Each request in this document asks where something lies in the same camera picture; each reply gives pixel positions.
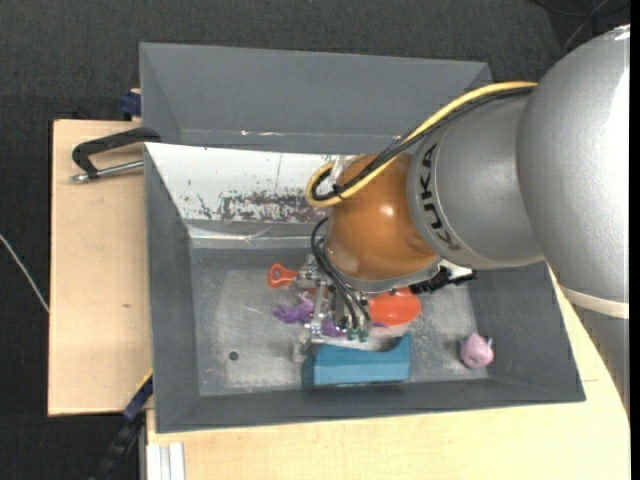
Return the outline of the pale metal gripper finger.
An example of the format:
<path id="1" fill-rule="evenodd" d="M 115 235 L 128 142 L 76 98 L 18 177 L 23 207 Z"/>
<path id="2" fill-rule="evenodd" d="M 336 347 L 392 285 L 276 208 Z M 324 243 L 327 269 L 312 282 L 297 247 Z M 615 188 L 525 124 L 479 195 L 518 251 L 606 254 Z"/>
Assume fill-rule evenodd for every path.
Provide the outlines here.
<path id="1" fill-rule="evenodd" d="M 295 286 L 298 297 L 302 301 L 311 300 L 316 296 L 316 273 L 309 270 L 299 270 Z"/>
<path id="2" fill-rule="evenodd" d="M 292 345 L 292 361 L 303 363 L 314 350 L 326 342 L 319 326 L 306 323 L 302 326 L 296 341 Z"/>

